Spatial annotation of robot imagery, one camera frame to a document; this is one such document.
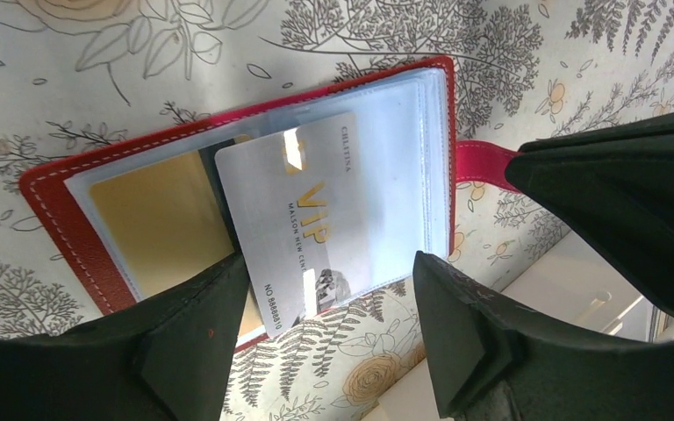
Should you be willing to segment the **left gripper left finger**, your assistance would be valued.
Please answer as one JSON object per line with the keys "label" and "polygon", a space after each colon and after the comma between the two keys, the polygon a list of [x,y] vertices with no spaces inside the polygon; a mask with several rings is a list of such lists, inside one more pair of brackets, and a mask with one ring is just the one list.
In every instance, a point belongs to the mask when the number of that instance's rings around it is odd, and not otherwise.
{"label": "left gripper left finger", "polygon": [[58,336],[0,339],[0,420],[217,420],[249,276],[231,255]]}

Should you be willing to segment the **silver VIP card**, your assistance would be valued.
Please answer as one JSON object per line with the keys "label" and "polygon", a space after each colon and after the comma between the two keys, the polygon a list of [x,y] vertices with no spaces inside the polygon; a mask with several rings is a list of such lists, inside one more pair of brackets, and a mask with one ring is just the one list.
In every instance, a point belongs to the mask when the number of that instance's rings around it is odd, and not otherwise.
{"label": "silver VIP card", "polygon": [[379,253],[354,112],[229,131],[248,139],[214,162],[269,336],[394,279]]}

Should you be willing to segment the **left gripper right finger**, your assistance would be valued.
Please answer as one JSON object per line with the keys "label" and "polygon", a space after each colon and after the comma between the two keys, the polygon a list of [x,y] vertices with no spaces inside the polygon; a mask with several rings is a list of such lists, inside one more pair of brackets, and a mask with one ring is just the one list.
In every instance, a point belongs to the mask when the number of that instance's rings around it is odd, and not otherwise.
{"label": "left gripper right finger", "polygon": [[442,417],[674,420],[674,340],[568,324],[415,255],[419,321]]}

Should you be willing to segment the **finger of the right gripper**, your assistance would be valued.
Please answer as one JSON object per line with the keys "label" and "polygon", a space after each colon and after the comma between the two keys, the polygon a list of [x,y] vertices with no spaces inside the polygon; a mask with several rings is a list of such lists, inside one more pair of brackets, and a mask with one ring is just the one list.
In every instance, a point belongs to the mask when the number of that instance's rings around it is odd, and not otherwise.
{"label": "finger of the right gripper", "polygon": [[674,317],[674,112],[526,143],[505,177]]}

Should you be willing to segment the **gold credit card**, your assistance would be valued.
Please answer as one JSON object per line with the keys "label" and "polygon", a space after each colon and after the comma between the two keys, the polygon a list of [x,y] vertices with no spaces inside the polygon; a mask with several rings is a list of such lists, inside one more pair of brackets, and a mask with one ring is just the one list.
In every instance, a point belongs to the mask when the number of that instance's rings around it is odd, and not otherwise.
{"label": "gold credit card", "polygon": [[239,135],[89,187],[118,268],[138,300],[239,252],[214,154],[247,139]]}

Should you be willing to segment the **red card holder wallet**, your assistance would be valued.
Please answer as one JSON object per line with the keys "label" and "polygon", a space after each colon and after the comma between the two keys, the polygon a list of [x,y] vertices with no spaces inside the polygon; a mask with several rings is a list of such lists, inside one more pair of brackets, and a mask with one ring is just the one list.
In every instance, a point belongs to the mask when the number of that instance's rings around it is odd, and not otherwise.
{"label": "red card holder wallet", "polygon": [[458,140],[438,56],[227,111],[28,171],[18,186],[103,314],[232,253],[238,347],[450,254],[455,187],[509,188],[511,150]]}

